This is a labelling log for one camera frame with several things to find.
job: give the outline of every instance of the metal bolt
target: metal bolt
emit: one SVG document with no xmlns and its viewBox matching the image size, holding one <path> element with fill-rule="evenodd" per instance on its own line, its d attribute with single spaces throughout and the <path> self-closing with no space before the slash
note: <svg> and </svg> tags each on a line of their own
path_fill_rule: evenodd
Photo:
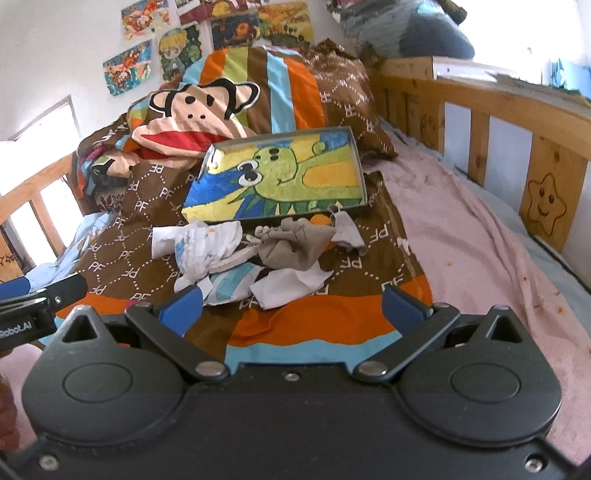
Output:
<svg viewBox="0 0 591 480">
<path fill-rule="evenodd" d="M 537 456 L 532 456 L 527 459 L 525 469 L 529 473 L 539 473 L 544 469 L 544 461 Z"/>
<path fill-rule="evenodd" d="M 202 377 L 214 378 L 223 375 L 226 371 L 226 365 L 221 362 L 208 360 L 201 362 L 195 367 L 195 371 Z"/>
<path fill-rule="evenodd" d="M 285 378 L 288 382 L 297 382 L 301 376 L 296 372 L 289 372 L 288 374 L 285 374 L 283 378 Z"/>
<path fill-rule="evenodd" d="M 53 472 L 60 467 L 60 462 L 53 455 L 41 455 L 39 457 L 39 466 L 48 472 Z"/>
<path fill-rule="evenodd" d="M 367 360 L 359 364 L 357 371 L 366 377 L 381 377 L 388 372 L 388 367 L 382 362 Z"/>
</svg>

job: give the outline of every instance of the smiling star carving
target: smiling star carving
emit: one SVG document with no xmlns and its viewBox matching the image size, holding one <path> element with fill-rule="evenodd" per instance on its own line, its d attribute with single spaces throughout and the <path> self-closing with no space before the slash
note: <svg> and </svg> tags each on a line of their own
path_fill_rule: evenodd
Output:
<svg viewBox="0 0 591 480">
<path fill-rule="evenodd" d="M 547 173 L 544 180 L 532 180 L 527 188 L 531 198 L 527 218 L 540 223 L 546 235 L 552 235 L 556 220 L 566 213 L 566 203 L 556 193 L 554 176 Z"/>
</svg>

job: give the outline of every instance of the wooden bed rail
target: wooden bed rail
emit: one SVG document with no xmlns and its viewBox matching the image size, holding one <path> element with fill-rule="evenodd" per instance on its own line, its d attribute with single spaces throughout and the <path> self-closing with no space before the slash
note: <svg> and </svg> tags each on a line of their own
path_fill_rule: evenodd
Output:
<svg viewBox="0 0 591 480">
<path fill-rule="evenodd" d="M 37 218 L 37 222 L 41 226 L 43 234 L 51 245 L 51 249 L 57 257 L 66 249 L 64 242 L 61 241 L 60 235 L 53 222 L 45 202 L 41 197 L 41 191 L 51 185 L 56 180 L 59 180 L 72 169 L 72 156 L 68 155 L 58 160 L 43 170 L 26 179 L 20 185 L 12 189 L 0 199 L 0 224 L 4 223 L 8 218 L 16 212 L 25 203 L 29 203 L 33 209 L 33 213 Z"/>
<path fill-rule="evenodd" d="M 484 186 L 491 117 L 533 133 L 519 215 L 528 231 L 561 251 L 591 159 L 591 108 L 494 82 L 371 77 L 378 113 L 427 147 L 444 152 L 445 103 L 471 110 L 468 176 Z M 428 76 L 428 68 L 421 74 Z"/>
</svg>

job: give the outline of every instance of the pink bed sheet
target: pink bed sheet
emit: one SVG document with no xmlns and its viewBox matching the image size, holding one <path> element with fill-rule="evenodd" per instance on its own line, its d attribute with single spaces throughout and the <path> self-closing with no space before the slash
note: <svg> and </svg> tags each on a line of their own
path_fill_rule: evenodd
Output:
<svg viewBox="0 0 591 480">
<path fill-rule="evenodd" d="M 397 139 L 378 161 L 434 301 L 483 314 L 506 304 L 524 322 L 560 380 L 563 404 L 548 436 L 580 463 L 591 454 L 591 340 L 564 297 L 507 228 L 433 156 Z"/>
</svg>

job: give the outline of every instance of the dinosaur eye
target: dinosaur eye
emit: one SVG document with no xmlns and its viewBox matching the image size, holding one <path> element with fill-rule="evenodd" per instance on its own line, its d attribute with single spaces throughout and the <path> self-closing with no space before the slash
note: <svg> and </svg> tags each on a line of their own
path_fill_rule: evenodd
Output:
<svg viewBox="0 0 591 480">
<path fill-rule="evenodd" d="M 237 166 L 236 169 L 238 171 L 241 171 L 243 173 L 247 172 L 247 171 L 252 171 L 252 170 L 256 170 L 258 168 L 258 162 L 255 160 L 245 160 L 243 162 L 240 162 Z"/>
<path fill-rule="evenodd" d="M 262 180 L 262 175 L 260 173 L 258 173 L 257 171 L 247 171 L 244 175 L 242 175 L 239 179 L 238 179 L 238 184 L 241 187 L 252 187 L 258 183 L 260 183 Z"/>
</svg>

